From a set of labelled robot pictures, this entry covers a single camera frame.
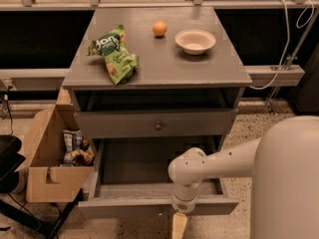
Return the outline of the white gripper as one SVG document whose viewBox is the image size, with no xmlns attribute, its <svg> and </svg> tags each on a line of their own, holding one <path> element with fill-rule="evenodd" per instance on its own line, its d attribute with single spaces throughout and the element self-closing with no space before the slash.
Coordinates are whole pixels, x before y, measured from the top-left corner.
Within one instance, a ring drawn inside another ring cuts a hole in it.
<svg viewBox="0 0 319 239">
<path fill-rule="evenodd" d="M 175 183 L 171 192 L 171 205 L 177 211 L 172 218 L 171 239 L 182 239 L 187 225 L 187 216 L 195 206 L 198 182 L 188 185 Z"/>
</svg>

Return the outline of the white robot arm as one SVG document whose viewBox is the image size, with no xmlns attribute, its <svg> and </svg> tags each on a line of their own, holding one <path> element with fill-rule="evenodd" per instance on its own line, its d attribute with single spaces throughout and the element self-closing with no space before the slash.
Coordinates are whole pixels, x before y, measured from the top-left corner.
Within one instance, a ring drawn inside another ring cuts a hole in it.
<svg viewBox="0 0 319 239">
<path fill-rule="evenodd" d="M 168 167 L 172 207 L 194 209 L 201 182 L 251 177 L 250 239 L 319 239 L 319 118 L 280 121 L 258 139 L 205 154 L 193 147 Z"/>
</svg>

